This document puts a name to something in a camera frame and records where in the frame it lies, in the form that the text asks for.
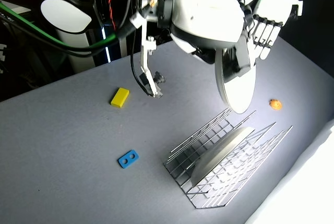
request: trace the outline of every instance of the orange object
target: orange object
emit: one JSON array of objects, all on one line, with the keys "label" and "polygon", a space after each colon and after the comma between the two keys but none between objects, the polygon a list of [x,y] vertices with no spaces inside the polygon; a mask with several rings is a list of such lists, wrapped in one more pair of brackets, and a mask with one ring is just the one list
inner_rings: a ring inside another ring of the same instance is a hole
[{"label": "orange object", "polygon": [[274,110],[281,110],[283,106],[279,100],[270,100],[269,104]]}]

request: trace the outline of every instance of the blue block with two holes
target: blue block with two holes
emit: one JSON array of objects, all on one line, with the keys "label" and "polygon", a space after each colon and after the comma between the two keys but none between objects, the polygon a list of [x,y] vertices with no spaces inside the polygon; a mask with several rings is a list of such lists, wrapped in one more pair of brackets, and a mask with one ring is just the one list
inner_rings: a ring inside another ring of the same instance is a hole
[{"label": "blue block with two holes", "polygon": [[122,168],[127,168],[129,165],[134,163],[136,160],[139,159],[138,154],[136,151],[131,150],[130,152],[126,153],[122,157],[118,159],[119,164],[121,165]]}]

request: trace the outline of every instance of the gray table surface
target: gray table surface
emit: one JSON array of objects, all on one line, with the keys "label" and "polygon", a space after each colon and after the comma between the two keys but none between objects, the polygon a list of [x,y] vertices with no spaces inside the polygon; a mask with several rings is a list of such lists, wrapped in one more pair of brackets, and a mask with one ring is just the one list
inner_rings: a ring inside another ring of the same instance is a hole
[{"label": "gray table surface", "polygon": [[[226,108],[214,67],[173,42],[149,64],[167,78],[161,99],[140,90],[127,57],[0,103],[0,223],[244,223],[334,112],[334,79],[278,39],[252,105],[231,120],[257,110],[245,125],[294,128],[227,207],[196,210],[163,161]],[[122,109],[109,105],[117,87],[130,90]],[[122,169],[131,149],[140,158]]]}]

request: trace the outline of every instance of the robotic hand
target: robotic hand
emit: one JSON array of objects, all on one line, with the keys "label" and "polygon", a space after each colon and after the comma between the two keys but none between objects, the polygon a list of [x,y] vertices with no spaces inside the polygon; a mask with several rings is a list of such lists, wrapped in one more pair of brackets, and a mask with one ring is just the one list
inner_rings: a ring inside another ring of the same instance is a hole
[{"label": "robotic hand", "polygon": [[[253,11],[254,1],[157,0],[158,8],[147,17],[160,28],[170,28],[172,39],[183,51],[215,63],[219,93],[237,113],[246,111],[251,103],[256,58],[268,56],[281,27],[291,14],[301,16],[303,9],[298,0],[257,0]],[[164,78],[158,72],[153,78],[148,68],[147,52],[152,54],[156,45],[146,36],[146,24],[142,26],[141,78],[150,94],[159,97],[158,83]]]}]

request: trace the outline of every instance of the white plate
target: white plate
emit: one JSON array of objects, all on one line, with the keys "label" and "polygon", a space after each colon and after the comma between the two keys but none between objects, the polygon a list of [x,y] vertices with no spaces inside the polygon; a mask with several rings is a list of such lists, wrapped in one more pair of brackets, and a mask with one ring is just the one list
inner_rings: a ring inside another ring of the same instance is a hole
[{"label": "white plate", "polygon": [[234,112],[244,113],[253,98],[256,78],[256,67],[254,66],[241,77],[235,77],[229,82],[224,81],[222,50],[216,50],[216,61],[214,68],[218,91],[223,102]]},{"label": "white plate", "polygon": [[204,179],[237,145],[254,131],[252,127],[240,127],[231,130],[197,161],[192,173],[191,182],[196,186]]}]

